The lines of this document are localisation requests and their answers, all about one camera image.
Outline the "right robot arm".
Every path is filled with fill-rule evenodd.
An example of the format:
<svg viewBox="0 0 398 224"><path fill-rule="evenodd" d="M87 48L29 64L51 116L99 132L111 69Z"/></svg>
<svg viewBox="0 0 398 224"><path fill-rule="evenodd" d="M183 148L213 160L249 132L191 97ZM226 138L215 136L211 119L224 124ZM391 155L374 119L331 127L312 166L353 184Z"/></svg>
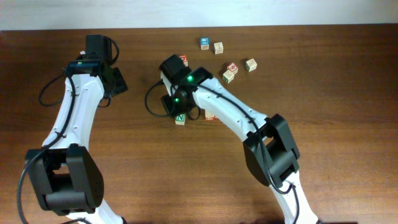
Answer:
<svg viewBox="0 0 398 224"><path fill-rule="evenodd" d="M178 55L159 67L167 88L162 97L169 116L194 107L213 113L242 141L246 165L254 178L274 193L285 223L319 223L300 183L299 149L286 120L268 117L233 96L209 71L191 70Z"/></svg>

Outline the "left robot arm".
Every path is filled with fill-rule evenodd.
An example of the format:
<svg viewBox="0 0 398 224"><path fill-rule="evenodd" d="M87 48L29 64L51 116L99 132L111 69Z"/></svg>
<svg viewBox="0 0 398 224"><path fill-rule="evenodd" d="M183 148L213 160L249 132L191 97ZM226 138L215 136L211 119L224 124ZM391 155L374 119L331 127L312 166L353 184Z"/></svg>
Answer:
<svg viewBox="0 0 398 224"><path fill-rule="evenodd" d="M118 48L107 36L86 36L85 51L63 69L65 92L51 132L25 155L21 176L29 176L39 206L70 223L125 223L106 203L103 176L89 153L101 101L128 89L114 66Z"/></svg>

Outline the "green N wooden block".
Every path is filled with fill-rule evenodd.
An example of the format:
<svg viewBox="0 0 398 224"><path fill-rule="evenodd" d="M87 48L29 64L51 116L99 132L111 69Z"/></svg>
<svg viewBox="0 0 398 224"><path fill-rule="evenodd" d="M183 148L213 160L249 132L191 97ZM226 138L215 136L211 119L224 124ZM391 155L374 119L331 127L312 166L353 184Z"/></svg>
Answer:
<svg viewBox="0 0 398 224"><path fill-rule="evenodd" d="M175 117L175 124L183 126L186 122L186 114L179 114Z"/></svg>

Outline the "red sided picture block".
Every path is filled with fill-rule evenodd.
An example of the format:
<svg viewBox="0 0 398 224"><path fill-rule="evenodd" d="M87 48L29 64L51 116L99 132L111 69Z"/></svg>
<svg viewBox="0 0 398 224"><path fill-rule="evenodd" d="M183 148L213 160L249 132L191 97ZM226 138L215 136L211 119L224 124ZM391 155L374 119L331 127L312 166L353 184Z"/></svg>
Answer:
<svg viewBox="0 0 398 224"><path fill-rule="evenodd" d="M217 116L211 113L209 110L205 110L205 119L206 120L214 120L217 119Z"/></svg>

